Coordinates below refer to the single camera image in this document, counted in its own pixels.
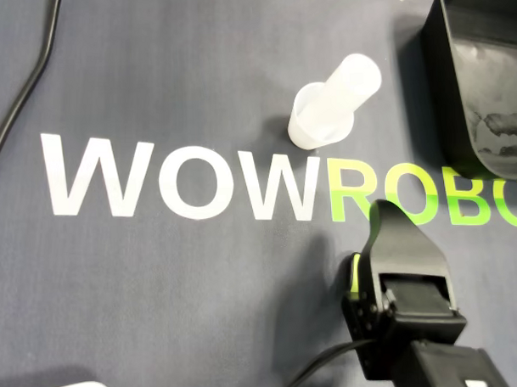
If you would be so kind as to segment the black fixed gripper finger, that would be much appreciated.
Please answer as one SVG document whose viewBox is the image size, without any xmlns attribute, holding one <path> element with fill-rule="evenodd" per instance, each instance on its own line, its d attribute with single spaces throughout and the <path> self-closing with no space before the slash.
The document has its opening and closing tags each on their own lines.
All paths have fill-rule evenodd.
<svg viewBox="0 0 517 387">
<path fill-rule="evenodd" d="M 375 200 L 369 210 L 367 243 L 359 253 L 357 289 L 368 300 L 381 300 L 381 278 L 426 277 L 443 296 L 452 297 L 447 259 L 395 203 Z"/>
</svg>

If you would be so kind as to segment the green-padded moving gripper finger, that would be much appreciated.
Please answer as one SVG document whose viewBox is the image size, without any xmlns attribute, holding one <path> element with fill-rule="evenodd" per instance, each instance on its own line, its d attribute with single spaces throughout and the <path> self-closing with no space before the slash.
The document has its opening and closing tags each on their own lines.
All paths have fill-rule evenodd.
<svg viewBox="0 0 517 387">
<path fill-rule="evenodd" d="M 349 269 L 347 273 L 347 286 L 345 297 L 347 299 L 361 299 L 362 298 L 362 282 L 361 282 L 361 258 L 360 252 L 354 252 L 349 256 Z"/>
</svg>

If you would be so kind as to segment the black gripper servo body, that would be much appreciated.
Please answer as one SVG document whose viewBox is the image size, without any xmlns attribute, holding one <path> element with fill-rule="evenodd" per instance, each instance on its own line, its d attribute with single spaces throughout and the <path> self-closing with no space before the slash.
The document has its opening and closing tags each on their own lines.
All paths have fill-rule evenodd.
<svg viewBox="0 0 517 387">
<path fill-rule="evenodd" d="M 378 296 L 382 309 L 366 291 L 356 300 L 348 293 L 341 301 L 352 340 L 369 341 L 357 349 L 368 380 L 392 379 L 394 366 L 412 342 L 452 345 L 467 325 L 467 319 L 450 305 L 444 278 L 382 275 Z"/>
</svg>

